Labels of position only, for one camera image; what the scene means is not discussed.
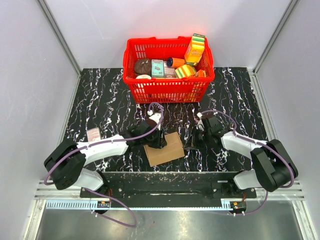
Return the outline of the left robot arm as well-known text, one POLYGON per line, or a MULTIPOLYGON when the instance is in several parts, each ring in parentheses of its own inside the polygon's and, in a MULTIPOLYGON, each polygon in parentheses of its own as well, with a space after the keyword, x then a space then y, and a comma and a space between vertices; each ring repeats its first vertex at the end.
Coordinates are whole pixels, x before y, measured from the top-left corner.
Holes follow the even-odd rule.
POLYGON ((167 145, 160 114, 154 114, 130 130, 95 142, 64 140, 43 163, 48 172, 44 184, 48 186, 48 178, 51 178, 58 190, 71 186, 85 187, 96 197, 103 198, 109 190, 106 180, 101 173, 85 166, 100 159, 122 156, 132 147, 142 145, 154 149, 167 145))

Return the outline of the pink small box in basket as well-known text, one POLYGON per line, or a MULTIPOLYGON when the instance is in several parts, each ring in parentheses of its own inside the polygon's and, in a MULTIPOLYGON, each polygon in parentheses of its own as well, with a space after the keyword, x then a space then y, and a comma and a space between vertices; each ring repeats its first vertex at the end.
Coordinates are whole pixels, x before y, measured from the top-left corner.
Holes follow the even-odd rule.
POLYGON ((175 68, 169 67, 167 65, 167 62, 164 61, 163 62, 163 74, 164 74, 164 78, 175 78, 176 77, 175 68))

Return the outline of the white round lid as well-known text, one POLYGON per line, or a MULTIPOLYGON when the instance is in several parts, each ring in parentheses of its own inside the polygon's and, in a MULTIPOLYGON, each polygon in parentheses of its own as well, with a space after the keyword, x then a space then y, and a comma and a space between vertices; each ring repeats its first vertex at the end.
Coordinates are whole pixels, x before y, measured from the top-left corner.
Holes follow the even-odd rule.
POLYGON ((148 75, 148 74, 141 74, 141 75, 138 75, 136 77, 136 79, 148 79, 148 80, 151 80, 152 77, 150 75, 148 75))

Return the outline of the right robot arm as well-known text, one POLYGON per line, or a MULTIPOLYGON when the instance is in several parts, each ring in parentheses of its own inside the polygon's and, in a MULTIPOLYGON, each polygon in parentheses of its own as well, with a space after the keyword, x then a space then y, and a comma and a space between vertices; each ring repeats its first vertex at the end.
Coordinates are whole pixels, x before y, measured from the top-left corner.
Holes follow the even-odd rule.
POLYGON ((252 169, 237 173, 227 186, 228 194, 239 198, 246 189, 263 188, 274 192, 289 188, 299 172, 281 141, 260 141, 225 129, 212 114, 197 114, 197 124, 184 145, 186 150, 215 146, 233 151, 251 160, 252 169))

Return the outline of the tall orange yellow carton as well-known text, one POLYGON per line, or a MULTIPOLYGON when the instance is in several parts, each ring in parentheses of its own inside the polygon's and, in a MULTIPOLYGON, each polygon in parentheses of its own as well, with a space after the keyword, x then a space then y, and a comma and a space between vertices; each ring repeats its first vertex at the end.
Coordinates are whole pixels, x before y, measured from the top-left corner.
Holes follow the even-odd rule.
POLYGON ((184 54, 185 63, 193 67, 197 66, 204 50, 205 36, 194 33, 184 54))

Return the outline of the yellow green striped box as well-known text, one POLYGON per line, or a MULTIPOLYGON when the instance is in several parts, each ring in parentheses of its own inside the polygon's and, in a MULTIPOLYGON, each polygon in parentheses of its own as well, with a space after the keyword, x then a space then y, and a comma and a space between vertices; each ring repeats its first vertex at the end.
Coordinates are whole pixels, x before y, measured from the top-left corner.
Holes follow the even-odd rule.
POLYGON ((179 79, 192 77, 196 74, 196 72, 196 69, 188 64, 184 64, 176 68, 174 71, 175 76, 179 79))

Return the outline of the teal snack box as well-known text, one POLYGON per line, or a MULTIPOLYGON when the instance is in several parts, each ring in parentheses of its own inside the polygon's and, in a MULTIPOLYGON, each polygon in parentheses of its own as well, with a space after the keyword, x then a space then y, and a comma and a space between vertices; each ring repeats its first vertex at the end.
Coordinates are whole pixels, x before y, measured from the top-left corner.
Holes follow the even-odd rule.
POLYGON ((164 77, 164 61, 161 59, 151 60, 151 77, 163 78, 164 77))

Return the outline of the brown round cookie pack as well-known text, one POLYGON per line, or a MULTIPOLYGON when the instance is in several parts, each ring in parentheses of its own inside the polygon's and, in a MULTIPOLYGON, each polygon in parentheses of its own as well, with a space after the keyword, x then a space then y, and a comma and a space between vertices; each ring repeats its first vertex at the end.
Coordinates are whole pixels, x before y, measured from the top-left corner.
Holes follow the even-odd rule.
POLYGON ((151 75, 152 61, 149 58, 138 59, 134 64, 134 73, 136 75, 151 75))

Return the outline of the small orange packet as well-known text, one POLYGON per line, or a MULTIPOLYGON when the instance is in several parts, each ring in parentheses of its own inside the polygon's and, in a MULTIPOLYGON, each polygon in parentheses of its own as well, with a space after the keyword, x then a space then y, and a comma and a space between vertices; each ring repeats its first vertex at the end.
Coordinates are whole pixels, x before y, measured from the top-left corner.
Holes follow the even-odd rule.
POLYGON ((196 78, 206 78, 207 75, 206 75, 205 70, 200 69, 199 71, 197 71, 197 72, 194 74, 194 77, 196 77, 196 78))

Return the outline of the aluminium frame rail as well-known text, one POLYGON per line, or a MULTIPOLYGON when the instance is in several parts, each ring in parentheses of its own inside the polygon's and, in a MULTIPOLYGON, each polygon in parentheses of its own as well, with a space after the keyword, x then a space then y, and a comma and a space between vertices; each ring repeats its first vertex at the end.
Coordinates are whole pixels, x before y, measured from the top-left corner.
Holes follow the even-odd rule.
POLYGON ((47 1, 46 0, 36 0, 36 2, 38 4, 40 10, 42 11, 45 19, 47 20, 50 28, 52 29, 57 41, 59 42, 60 46, 62 47, 62 50, 65 53, 67 59, 69 60, 72 68, 74 69, 76 74, 78 76, 80 76, 82 73, 82 69, 81 69, 80 65, 78 64, 74 54, 72 53, 65 37, 63 36, 63 33, 62 33, 60 27, 58 26, 58 23, 52 13, 52 11, 50 10, 50 7, 47 4, 47 1))

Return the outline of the brown cardboard box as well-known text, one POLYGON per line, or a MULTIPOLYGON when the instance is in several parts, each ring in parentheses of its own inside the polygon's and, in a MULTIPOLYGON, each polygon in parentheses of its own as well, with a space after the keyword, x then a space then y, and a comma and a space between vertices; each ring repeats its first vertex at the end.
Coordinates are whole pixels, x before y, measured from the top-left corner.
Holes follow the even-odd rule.
POLYGON ((167 145, 162 149, 152 148, 147 145, 144 146, 150 167, 165 164, 185 156, 183 144, 178 132, 166 134, 164 138, 167 145))

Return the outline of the orange tube with blue cap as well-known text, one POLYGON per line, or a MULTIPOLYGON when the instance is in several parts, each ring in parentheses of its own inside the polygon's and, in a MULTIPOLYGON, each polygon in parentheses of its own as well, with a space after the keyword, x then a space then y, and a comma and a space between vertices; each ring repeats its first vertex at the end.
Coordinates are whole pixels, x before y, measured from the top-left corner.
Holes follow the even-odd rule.
POLYGON ((175 69, 183 66, 185 63, 186 62, 185 62, 185 60, 183 58, 169 57, 166 60, 166 65, 169 68, 175 68, 175 69))

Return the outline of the red plastic shopping basket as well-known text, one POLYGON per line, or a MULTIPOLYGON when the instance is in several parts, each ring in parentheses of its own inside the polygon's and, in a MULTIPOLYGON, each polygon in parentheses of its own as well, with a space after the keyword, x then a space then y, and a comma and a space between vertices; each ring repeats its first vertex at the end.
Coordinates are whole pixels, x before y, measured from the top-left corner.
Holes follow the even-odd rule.
POLYGON ((136 103, 193 103, 202 100, 209 84, 215 78, 214 58, 207 39, 204 40, 201 59, 195 66, 195 71, 204 71, 204 76, 139 78, 134 70, 135 64, 140 59, 182 59, 191 39, 190 36, 179 36, 177 38, 149 37, 127 40, 122 62, 122 78, 136 103))

